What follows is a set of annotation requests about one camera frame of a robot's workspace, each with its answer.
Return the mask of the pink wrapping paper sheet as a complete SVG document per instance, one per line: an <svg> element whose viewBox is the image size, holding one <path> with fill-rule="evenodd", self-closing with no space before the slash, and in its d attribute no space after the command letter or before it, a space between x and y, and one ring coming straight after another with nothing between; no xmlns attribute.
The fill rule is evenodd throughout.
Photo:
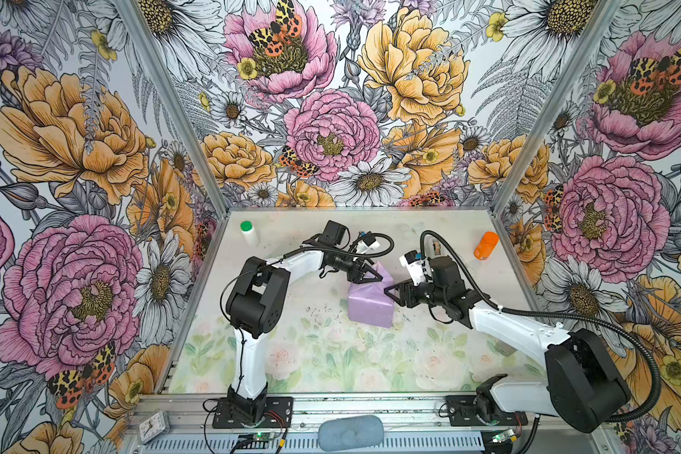
<svg viewBox="0 0 681 454"><path fill-rule="evenodd" d="M352 322L374 325L374 327L391 328L395 302L384 293L395 281L381 263L373 269L382 277L381 281L368 284L350 285L347 295L347 313Z"/></svg>

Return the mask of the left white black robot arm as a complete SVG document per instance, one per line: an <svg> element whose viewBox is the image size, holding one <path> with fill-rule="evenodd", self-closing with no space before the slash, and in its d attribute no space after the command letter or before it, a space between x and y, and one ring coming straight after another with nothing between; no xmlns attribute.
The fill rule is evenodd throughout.
<svg viewBox="0 0 681 454"><path fill-rule="evenodd" d="M225 397L234 420L257 426L271 413L265 355L293 282L309 274L323 278L329 272L343 272L348 282L358 285L383 280L374 269L374 260L393 251L393 239L382 233L361 232L344 247L347 233L347 227L329 221L323 232L278 258L249 257L223 290L222 314L236 337L236 372Z"/></svg>

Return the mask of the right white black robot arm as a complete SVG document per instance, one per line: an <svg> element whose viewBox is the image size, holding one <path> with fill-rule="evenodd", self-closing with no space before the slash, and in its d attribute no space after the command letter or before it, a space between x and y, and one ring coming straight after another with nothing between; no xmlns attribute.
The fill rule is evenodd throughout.
<svg viewBox="0 0 681 454"><path fill-rule="evenodd" d="M485 423L505 414L533 412L591 433L630 400L627 384L594 332L569 331L491 308L485 293L467 287L451 257L427 258L410 251L399 262L409 279L384 291L399 306L442 308L453 323L504 342L542 367L537 381L497 374L480 384L474 405Z"/></svg>

